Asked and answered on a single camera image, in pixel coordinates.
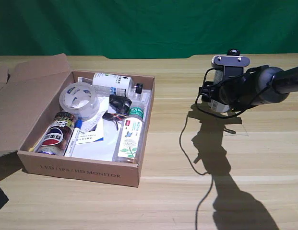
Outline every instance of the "plastic bottle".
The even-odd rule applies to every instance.
[[[144,104],[141,102],[142,84],[136,84],[135,95],[128,117],[122,120],[122,126],[116,143],[113,161],[134,163],[139,150],[139,140],[143,131]]]

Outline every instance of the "wooden tabletop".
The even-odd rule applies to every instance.
[[[245,55],[248,67],[298,66],[298,54]],[[192,105],[213,55],[188,59],[68,57],[72,69],[156,77],[139,188],[26,174],[16,155],[0,158],[0,187],[10,199],[1,230],[298,230],[298,92],[237,119],[208,117]],[[0,57],[0,65],[35,57]],[[235,134],[224,132],[224,128]]]

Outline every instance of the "clear tape roll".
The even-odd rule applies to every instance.
[[[60,94],[59,103],[64,111],[83,121],[92,118],[99,109],[99,100],[92,85],[77,82],[67,86]]]

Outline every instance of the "cardboard box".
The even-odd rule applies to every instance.
[[[28,173],[138,187],[150,115],[154,99],[152,76],[130,76],[152,90],[140,154],[135,164],[61,157],[28,152],[61,111],[59,95],[78,77],[93,78],[95,72],[70,70],[64,54],[18,64],[8,80],[0,68],[0,155],[18,152]]]

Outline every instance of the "robotic arm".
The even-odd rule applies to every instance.
[[[240,111],[241,114],[261,104],[282,102],[290,92],[298,92],[298,67],[283,71],[264,65],[244,73],[244,67],[249,64],[250,60],[240,56],[236,49],[228,50],[227,55],[214,56],[213,68],[207,71],[215,70],[214,81],[205,81],[206,73],[196,101],[201,95],[214,112]]]

